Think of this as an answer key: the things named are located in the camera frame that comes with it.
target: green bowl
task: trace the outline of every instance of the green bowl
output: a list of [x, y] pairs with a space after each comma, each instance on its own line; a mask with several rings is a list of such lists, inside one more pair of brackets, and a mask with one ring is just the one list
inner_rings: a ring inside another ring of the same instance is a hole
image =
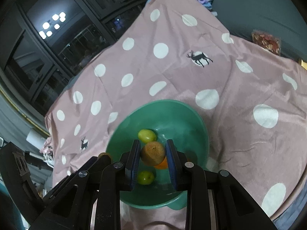
[[[209, 154], [208, 132], [202, 118], [187, 104], [176, 100], [157, 100], [131, 113], [117, 127], [106, 149], [114, 162], [120, 160], [122, 153], [130, 151], [141, 129], [153, 130], [163, 145], [167, 139], [172, 139], [178, 151], [205, 169]], [[180, 210], [186, 206], [187, 193], [173, 189], [168, 169], [157, 170], [140, 160], [139, 171], [142, 170], [152, 171], [154, 182], [147, 186], [136, 184], [132, 192], [122, 191], [121, 201], [140, 209], [167, 205]]]

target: plastic bag of dried food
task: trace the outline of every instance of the plastic bag of dried food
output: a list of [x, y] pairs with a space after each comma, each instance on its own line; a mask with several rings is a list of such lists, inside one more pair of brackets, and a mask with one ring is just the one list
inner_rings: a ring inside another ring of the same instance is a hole
[[253, 43], [263, 47], [266, 50], [269, 50], [273, 54], [280, 55], [281, 49], [281, 39], [274, 37], [273, 35], [259, 31], [253, 30], [251, 33]]

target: black deer silhouette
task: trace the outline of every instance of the black deer silhouette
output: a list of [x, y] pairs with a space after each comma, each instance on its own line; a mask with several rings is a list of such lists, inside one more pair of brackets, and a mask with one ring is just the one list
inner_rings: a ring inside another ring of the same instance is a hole
[[209, 64], [209, 61], [208, 61], [208, 60], [211, 60], [211, 62], [213, 63], [213, 60], [210, 59], [210, 58], [208, 58], [208, 57], [206, 57], [206, 56], [204, 55], [204, 53], [201, 53], [201, 54], [198, 54], [198, 55], [195, 56], [195, 55], [194, 55], [194, 52], [191, 51], [191, 52], [190, 52], [190, 55], [187, 53], [187, 57], [188, 57], [188, 58], [191, 58], [192, 60], [195, 61], [195, 63], [196, 63], [197, 65], [202, 66], [202, 67], [204, 67], [204, 65], [201, 63], [201, 59], [205, 60], [205, 61], [207, 62], [207, 64]]
[[80, 149], [81, 152], [87, 149], [88, 141], [85, 143], [84, 140], [85, 137], [83, 137], [81, 140], [81, 149]]

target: pink blanket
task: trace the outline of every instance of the pink blanket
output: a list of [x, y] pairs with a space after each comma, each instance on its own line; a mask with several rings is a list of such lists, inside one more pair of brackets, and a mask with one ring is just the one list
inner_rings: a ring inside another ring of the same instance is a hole
[[[275, 219], [306, 181], [306, 94], [306, 70], [229, 35], [196, 0], [151, 0], [46, 115], [53, 183], [105, 151], [136, 108], [175, 99], [208, 128], [207, 168], [229, 170]], [[184, 229], [185, 209], [122, 206], [123, 229]]]

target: bowl handle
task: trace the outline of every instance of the bowl handle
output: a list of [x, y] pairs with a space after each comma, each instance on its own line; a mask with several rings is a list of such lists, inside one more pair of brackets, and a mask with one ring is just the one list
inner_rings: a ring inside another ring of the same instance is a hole
[[187, 191], [183, 191], [176, 200], [167, 205], [173, 210], [180, 210], [187, 206]]

